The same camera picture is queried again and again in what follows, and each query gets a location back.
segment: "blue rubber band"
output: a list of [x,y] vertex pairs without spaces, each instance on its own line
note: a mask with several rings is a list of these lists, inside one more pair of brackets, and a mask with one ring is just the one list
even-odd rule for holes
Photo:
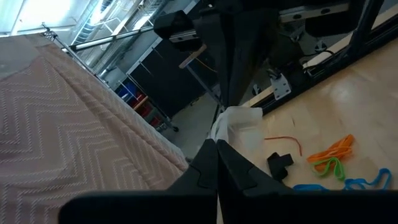
[[[379,170],[379,174],[372,182],[367,182],[364,178],[358,179],[346,179],[344,181],[344,188],[342,190],[366,190],[364,185],[374,186],[380,183],[383,175],[387,175],[387,179],[380,190],[386,190],[391,182],[392,174],[387,168],[382,168]],[[357,186],[360,189],[354,189],[352,186]],[[293,187],[293,190],[329,190],[320,184],[298,184]]]

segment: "gray floor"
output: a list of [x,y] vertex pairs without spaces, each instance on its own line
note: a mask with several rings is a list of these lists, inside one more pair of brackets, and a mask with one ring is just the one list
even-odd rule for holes
[[[398,0],[385,1],[381,12],[384,12],[397,3]],[[326,37],[322,40],[324,40],[327,46],[331,46],[345,35],[346,34]],[[305,34],[300,41],[300,45],[305,54],[311,54],[314,53],[316,42],[317,39]],[[263,90],[270,85],[269,79],[265,76],[264,72],[257,73],[255,80]],[[251,87],[252,85],[243,96],[242,102],[246,102],[253,97]],[[210,95],[206,93],[194,104],[181,110],[173,117],[173,123],[180,128],[178,133],[168,129],[162,134],[179,147],[185,156],[195,157],[200,146],[208,136],[215,109],[216,103]]]

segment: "green rubber band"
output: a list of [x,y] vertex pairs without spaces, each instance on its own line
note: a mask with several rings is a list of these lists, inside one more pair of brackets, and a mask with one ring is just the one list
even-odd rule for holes
[[[323,164],[323,163],[325,163],[325,162],[326,162],[325,170],[319,172],[319,171],[317,171],[317,170],[315,169],[315,166],[316,166],[316,165]],[[335,177],[336,177],[337,179],[339,179],[339,180],[344,180],[345,177],[346,177],[346,175],[345,175],[345,173],[344,173],[343,165],[342,165],[342,163],[341,163],[336,157],[332,157],[332,158],[326,159],[326,160],[324,160],[324,161],[318,161],[318,162],[312,163],[312,164],[311,164],[311,165],[312,165],[312,171],[313,171],[316,175],[318,175],[318,176],[320,176],[320,177],[323,177],[324,175],[326,175],[326,174],[329,172],[330,164],[331,164],[332,162],[335,162],[335,163],[336,163],[335,168],[334,168],[334,171],[333,171],[334,174],[335,174]]]

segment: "beige blanket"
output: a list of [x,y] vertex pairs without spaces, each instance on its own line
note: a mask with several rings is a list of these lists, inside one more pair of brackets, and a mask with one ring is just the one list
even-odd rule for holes
[[0,223],[93,190],[165,189],[180,149],[40,34],[0,39]]

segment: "metal bracket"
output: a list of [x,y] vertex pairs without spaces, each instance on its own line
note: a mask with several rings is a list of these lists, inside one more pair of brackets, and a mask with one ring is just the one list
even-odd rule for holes
[[282,73],[280,73],[278,78],[271,77],[271,85],[274,88],[275,100],[280,100],[292,92],[287,79]]

